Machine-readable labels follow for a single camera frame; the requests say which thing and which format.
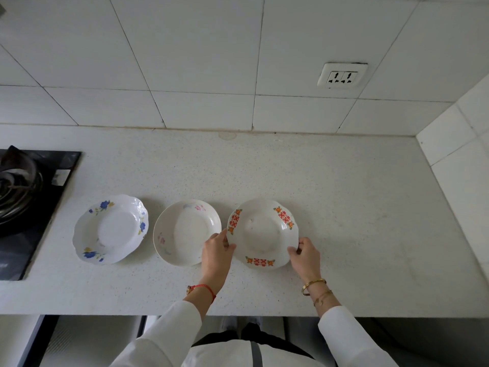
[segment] wall socket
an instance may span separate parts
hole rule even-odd
[[[361,81],[367,67],[366,63],[326,63],[317,85],[327,88],[353,88]]]

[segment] black glass stovetop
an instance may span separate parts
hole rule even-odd
[[[0,159],[6,152],[0,149]],[[43,183],[20,215],[0,224],[0,280],[24,277],[81,155],[69,151],[23,152],[34,160]]]

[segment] hand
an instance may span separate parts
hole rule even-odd
[[[299,238],[299,248],[287,247],[290,262],[304,284],[321,278],[319,251],[307,237]]]
[[[214,294],[224,286],[236,248],[235,244],[228,244],[226,232],[224,229],[211,235],[202,249],[202,280],[199,283],[208,285]]]

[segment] shoe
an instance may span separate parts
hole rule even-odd
[[[229,317],[223,317],[223,320],[221,321],[221,332],[224,331],[237,331],[238,330],[238,317],[235,316],[229,316]]]
[[[257,324],[258,327],[260,327],[260,330],[262,329],[263,326],[263,317],[246,317],[246,323],[254,323]]]

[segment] plate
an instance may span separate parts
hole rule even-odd
[[[202,245],[214,233],[221,232],[216,210],[200,200],[180,201],[161,213],[153,231],[158,255],[176,266],[202,261]]]
[[[75,225],[73,246],[83,261],[113,264],[132,253],[148,232],[148,211],[121,194],[91,206]]]
[[[234,256],[248,267],[273,270],[289,262],[287,247],[299,245],[299,228],[277,201],[255,199],[233,211],[227,240],[236,244]]]

